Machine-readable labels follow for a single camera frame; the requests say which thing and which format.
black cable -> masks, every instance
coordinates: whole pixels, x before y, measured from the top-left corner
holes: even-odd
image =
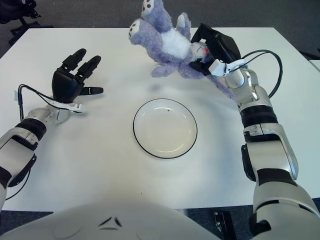
[[[30,90],[31,92],[34,92],[35,94],[37,94],[40,98],[42,98],[42,100],[44,100],[48,105],[56,108],[56,109],[63,109],[63,110],[68,110],[67,108],[63,108],[63,107],[57,107],[57,106],[54,106],[52,105],[51,103],[49,103],[47,100],[45,100],[44,98],[47,98],[49,100],[52,100],[52,101],[56,101],[54,98],[52,97],[49,97],[37,90],[35,90],[34,88],[28,86],[28,85],[25,85],[25,84],[21,84],[19,87],[18,87],[18,104],[19,104],[19,113],[20,113],[20,121],[22,121],[24,119],[24,107],[23,107],[23,97],[22,97],[22,89],[23,88],[26,88],[28,90]]]
[[[24,186],[26,185],[26,183],[27,183],[27,181],[28,181],[28,179],[29,179],[30,172],[31,172],[31,169],[29,170],[28,176],[26,177],[26,179],[25,179],[24,184],[22,185],[22,187],[21,187],[15,194],[13,194],[12,196],[6,198],[6,199],[5,199],[6,201],[9,200],[9,199],[12,199],[15,195],[17,195],[17,194],[24,188]]]
[[[266,50],[266,49],[261,49],[261,50],[256,50],[256,51],[249,52],[248,54],[244,55],[244,56],[242,57],[242,59],[245,59],[246,57],[248,57],[248,56],[250,56],[250,55],[252,55],[252,54],[256,54],[256,53],[261,53],[261,54],[255,56],[255,57],[252,58],[250,61],[248,61],[246,64],[241,65],[240,67],[232,70],[231,72],[233,72],[233,71],[235,71],[235,70],[238,70],[239,68],[247,65],[248,63],[250,63],[251,61],[253,61],[254,59],[260,57],[260,56],[263,55],[263,54],[272,54],[272,55],[275,57],[275,59],[277,60],[278,64],[279,64],[279,76],[278,76],[278,79],[277,79],[277,81],[276,81],[276,84],[275,84],[274,88],[272,89],[272,91],[271,91],[270,94],[269,94],[269,98],[271,98],[273,95],[275,95],[275,93],[277,92],[277,90],[278,90],[278,88],[279,88],[279,86],[280,86],[280,84],[281,84],[282,75],[283,75],[283,73],[284,73],[282,61],[281,61],[281,58],[279,57],[278,54],[274,53],[273,51]]]

purple plush toy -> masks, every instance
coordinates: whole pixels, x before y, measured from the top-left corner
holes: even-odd
[[[162,0],[144,0],[141,17],[135,20],[129,29],[129,40],[133,45],[141,45],[158,65],[152,71],[153,77],[166,77],[174,71],[188,79],[202,79],[205,76],[189,66],[189,63],[201,59],[206,63],[213,60],[203,42],[190,42],[191,22],[186,13],[177,19],[173,28],[171,17],[164,8]],[[208,78],[232,98],[230,91],[215,77]]]

floor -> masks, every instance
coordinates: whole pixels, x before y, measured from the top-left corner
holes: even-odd
[[[178,15],[186,12],[193,27],[200,23],[212,27],[274,27],[298,50],[319,55],[319,0],[163,1],[174,25]],[[38,0],[36,10],[42,18],[37,21],[55,28],[127,28],[139,17],[141,5],[141,0]],[[0,58],[10,48],[10,29],[18,26],[19,21],[0,24]],[[314,201],[320,209],[320,198]],[[219,236],[213,221],[216,210],[231,212],[238,240],[252,238],[248,228],[252,206],[189,209],[188,216]],[[48,214],[50,212],[2,211],[0,234]]]

white table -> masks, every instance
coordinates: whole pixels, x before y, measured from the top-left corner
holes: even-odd
[[[298,183],[315,198],[320,188],[320,73],[274,28],[216,28],[234,38],[242,55],[258,49],[279,54],[282,84],[272,98],[299,161]],[[121,28],[31,29],[0,60],[0,134],[19,122],[14,90],[21,83],[51,94],[53,72],[69,54],[87,49],[84,60],[102,61],[87,86],[102,96],[82,96],[86,115],[73,115],[47,133],[36,150],[37,162],[25,188],[4,210],[58,211],[105,196],[122,195],[175,209],[249,205],[255,183],[244,173],[241,118],[234,102],[206,78],[187,80],[174,73],[152,78],[155,63]],[[270,92],[278,65],[271,55],[250,67]],[[24,92],[25,114],[44,103]],[[185,155],[163,160],[144,152],[133,135],[133,119],[147,101],[180,102],[198,125],[195,145]],[[18,188],[10,188],[8,196]]]
[[[320,60],[310,60],[309,62],[320,72]]]

plate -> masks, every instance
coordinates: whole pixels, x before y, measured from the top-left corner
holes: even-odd
[[[149,154],[173,159],[188,152],[197,139],[197,123],[182,104],[170,99],[154,99],[135,114],[133,133]]]

